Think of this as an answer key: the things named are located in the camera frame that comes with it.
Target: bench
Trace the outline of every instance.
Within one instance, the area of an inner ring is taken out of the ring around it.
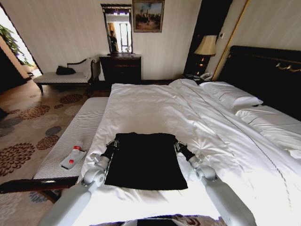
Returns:
[[[33,81],[37,84],[42,94],[42,85],[87,86],[87,96],[90,98],[92,85],[100,74],[99,59],[87,58],[77,63],[68,63],[67,66],[73,68],[76,73],[57,75],[55,72],[47,72],[33,79]]]
[[[5,182],[0,185],[0,194],[37,191],[50,201],[56,202],[60,194],[53,190],[73,186],[77,182],[85,158],[70,170],[59,166],[59,163],[68,156],[76,141],[83,142],[82,150],[90,149],[107,102],[108,97],[88,99],[46,156],[33,178]]]

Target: framed painting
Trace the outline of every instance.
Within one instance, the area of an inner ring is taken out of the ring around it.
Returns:
[[[164,0],[133,0],[134,32],[162,32]]]

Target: black towel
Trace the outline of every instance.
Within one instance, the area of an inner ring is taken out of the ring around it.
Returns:
[[[57,75],[68,75],[68,74],[74,74],[74,73],[76,73],[76,71],[70,67],[58,66],[56,69]]]
[[[180,170],[171,134],[116,134],[119,149],[113,154],[105,184],[142,190],[188,188]]]

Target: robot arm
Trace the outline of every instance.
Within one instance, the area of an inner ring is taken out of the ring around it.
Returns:
[[[224,183],[215,170],[204,164],[198,157],[187,149],[187,145],[175,144],[177,152],[182,152],[191,164],[197,177],[205,186],[206,192],[219,211],[222,219],[229,226],[256,226],[254,216],[235,192]]]
[[[94,168],[84,178],[62,195],[39,221],[39,226],[70,226],[90,202],[92,193],[104,183],[105,171],[116,150],[115,143],[109,143]]]

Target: wooden dresser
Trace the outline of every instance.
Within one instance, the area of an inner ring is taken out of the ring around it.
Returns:
[[[141,83],[141,55],[100,56],[104,79],[108,83]]]

